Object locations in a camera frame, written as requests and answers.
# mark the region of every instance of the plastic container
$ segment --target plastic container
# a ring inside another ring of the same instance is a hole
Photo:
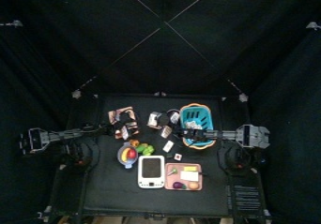
[[[122,155],[123,152],[126,151],[126,149],[130,148],[131,150],[134,150],[135,152],[135,158],[128,158],[127,161],[122,160]],[[135,163],[136,159],[138,159],[138,153],[135,148],[131,146],[131,144],[128,142],[124,142],[124,145],[120,147],[120,149],[118,150],[118,154],[116,154],[118,160],[119,162],[124,165],[126,169],[130,169],[132,167],[132,164]]]
[[[211,110],[206,105],[191,103],[180,109],[180,126],[182,128],[198,128],[213,130]],[[215,144],[215,140],[206,142],[194,142],[191,139],[183,138],[183,143],[188,148],[202,150]]]

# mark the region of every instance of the food item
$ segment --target food item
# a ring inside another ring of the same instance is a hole
[[[143,156],[150,156],[154,152],[154,147],[151,145],[147,146],[147,148],[143,151]]]
[[[148,144],[147,144],[147,143],[140,143],[140,144],[136,146],[135,150],[136,150],[138,153],[143,153],[143,151],[146,150],[147,147],[148,147]]]
[[[127,162],[127,153],[128,153],[128,151],[130,151],[130,148],[127,147],[127,148],[124,149],[124,151],[122,152],[120,158],[122,158],[122,161],[123,161],[123,162]]]
[[[127,152],[127,159],[135,159],[136,157],[136,152],[134,149],[130,149],[130,151]]]
[[[188,189],[190,190],[196,190],[199,188],[198,182],[188,182]]]
[[[172,183],[172,188],[174,189],[186,189],[186,185],[183,183],[174,182]]]
[[[178,174],[178,170],[175,168],[171,169],[167,175]]]
[[[138,147],[139,141],[138,141],[138,140],[130,140],[130,145],[131,145],[132,147]]]

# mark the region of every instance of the black fabric wall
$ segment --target black fabric wall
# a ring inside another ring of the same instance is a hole
[[[321,220],[321,32],[311,31],[251,95],[253,121],[270,128],[265,189],[285,223]]]
[[[1,21],[15,18],[8,10],[0,0]],[[71,92],[23,29],[0,26],[0,74],[0,223],[36,223],[55,165],[45,157],[19,156],[19,134],[31,127],[65,127]]]
[[[265,170],[279,221],[321,219],[321,0],[0,0],[0,220],[48,202],[52,166],[15,156],[29,127],[64,128],[71,92],[250,96],[270,130]]]

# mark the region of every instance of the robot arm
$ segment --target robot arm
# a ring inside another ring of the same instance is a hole
[[[80,138],[83,136],[112,135],[112,125],[85,125],[64,131],[45,131],[41,128],[31,128],[20,134],[20,151],[23,156],[32,156],[43,153],[55,142]]]
[[[265,149],[269,144],[270,132],[265,127],[257,127],[254,125],[243,125],[235,131],[218,131],[218,130],[202,130],[202,129],[182,129],[180,136],[192,139],[196,142],[204,142],[206,140],[223,139],[237,141],[242,147],[258,147]]]

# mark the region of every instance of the white phone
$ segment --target white phone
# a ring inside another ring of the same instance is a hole
[[[162,188],[166,183],[163,156],[140,156],[138,159],[138,186]]]

